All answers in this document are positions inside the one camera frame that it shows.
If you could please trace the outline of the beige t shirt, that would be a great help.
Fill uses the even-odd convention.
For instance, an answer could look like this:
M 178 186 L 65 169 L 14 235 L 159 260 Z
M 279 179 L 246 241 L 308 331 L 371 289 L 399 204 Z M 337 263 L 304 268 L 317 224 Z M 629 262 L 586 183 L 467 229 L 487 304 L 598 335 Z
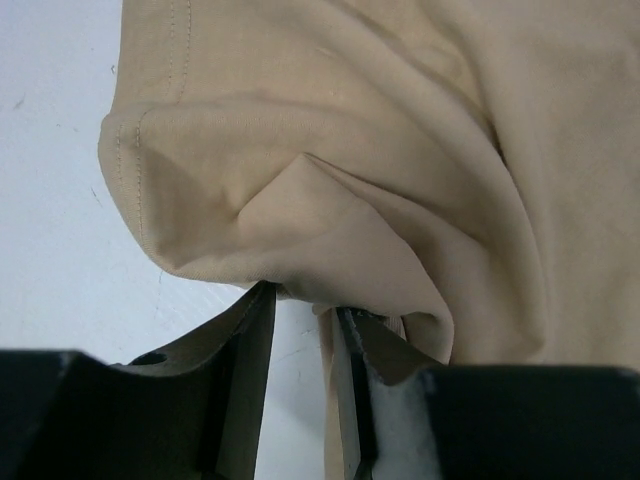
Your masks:
M 98 155 L 172 275 L 639 363 L 635 1 L 127 1 Z

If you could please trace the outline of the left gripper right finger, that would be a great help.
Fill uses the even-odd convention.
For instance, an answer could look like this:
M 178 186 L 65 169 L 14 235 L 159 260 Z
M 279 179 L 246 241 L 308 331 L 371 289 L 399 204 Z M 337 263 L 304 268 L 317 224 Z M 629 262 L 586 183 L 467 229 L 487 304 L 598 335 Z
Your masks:
M 366 311 L 335 314 L 348 479 L 635 479 L 639 376 L 445 366 Z

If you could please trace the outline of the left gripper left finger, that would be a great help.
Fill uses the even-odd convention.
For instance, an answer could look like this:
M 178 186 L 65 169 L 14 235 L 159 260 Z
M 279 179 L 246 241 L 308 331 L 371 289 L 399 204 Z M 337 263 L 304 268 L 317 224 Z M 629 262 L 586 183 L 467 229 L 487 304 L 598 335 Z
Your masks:
M 251 479 L 276 288 L 127 365 L 73 350 L 1 354 L 5 479 Z

